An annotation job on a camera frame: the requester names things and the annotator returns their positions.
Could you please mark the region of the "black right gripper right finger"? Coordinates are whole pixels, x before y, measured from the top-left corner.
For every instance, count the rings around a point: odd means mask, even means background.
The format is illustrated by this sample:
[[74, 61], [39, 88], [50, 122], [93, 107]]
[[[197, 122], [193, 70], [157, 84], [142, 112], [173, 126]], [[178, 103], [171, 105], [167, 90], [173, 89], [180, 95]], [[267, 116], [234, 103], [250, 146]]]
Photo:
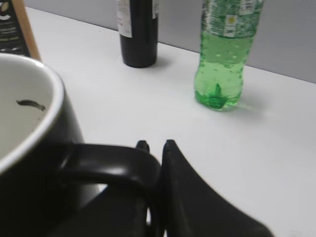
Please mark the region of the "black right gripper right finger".
[[169, 237], [271, 237], [272, 232], [213, 190], [174, 140], [162, 155], [166, 231]]

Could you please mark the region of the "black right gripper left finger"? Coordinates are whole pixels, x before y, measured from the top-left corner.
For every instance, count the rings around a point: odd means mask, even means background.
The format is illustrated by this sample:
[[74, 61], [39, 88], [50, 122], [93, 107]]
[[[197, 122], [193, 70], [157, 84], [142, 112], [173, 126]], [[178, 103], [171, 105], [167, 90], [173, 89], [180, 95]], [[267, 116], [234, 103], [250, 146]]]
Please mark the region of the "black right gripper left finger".
[[85, 180], [108, 187], [85, 208], [93, 237], [149, 237], [151, 225], [151, 155], [146, 141], [135, 148], [85, 146]]

